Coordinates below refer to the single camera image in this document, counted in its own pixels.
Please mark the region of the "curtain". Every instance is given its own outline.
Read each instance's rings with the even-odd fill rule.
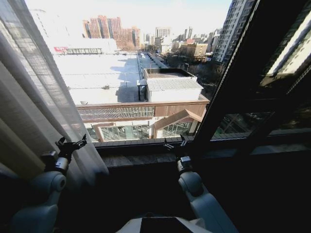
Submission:
[[[0,48],[0,162],[31,179],[44,169],[40,155],[58,152],[55,141],[86,133],[89,143],[73,154],[68,187],[108,174],[23,0],[0,0]]]

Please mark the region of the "flat roof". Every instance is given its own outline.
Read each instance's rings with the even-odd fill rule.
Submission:
[[[147,84],[150,91],[203,89],[191,78],[154,78],[147,79]]]
[[[173,77],[195,77],[193,74],[180,68],[154,68],[145,69],[145,78],[173,78]]]

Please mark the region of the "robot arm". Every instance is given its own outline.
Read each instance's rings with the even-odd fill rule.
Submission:
[[[192,171],[191,158],[184,153],[187,141],[181,136],[183,142],[179,147],[167,144],[165,147],[176,155],[177,168],[180,173],[178,180],[185,192],[191,208],[197,218],[204,220],[205,228],[213,233],[238,233],[221,205],[215,197],[209,193],[202,183],[198,173]]]
[[[56,145],[60,152],[49,151],[41,156],[45,163],[45,172],[35,177],[31,182],[33,195],[29,206],[18,211],[10,223],[10,232],[51,233],[58,212],[58,200],[66,185],[66,172],[75,150],[87,144],[86,135],[78,142],[65,142],[61,138]]]

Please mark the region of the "tree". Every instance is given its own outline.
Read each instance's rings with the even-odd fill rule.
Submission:
[[[133,51],[133,50],[135,50],[135,46],[134,46],[133,43],[131,43],[131,42],[127,42],[127,43],[126,43],[126,48],[127,48],[128,51]]]

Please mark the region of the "metal roof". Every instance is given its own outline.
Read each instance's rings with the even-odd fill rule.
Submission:
[[[150,91],[203,89],[191,78],[153,78],[147,79]]]

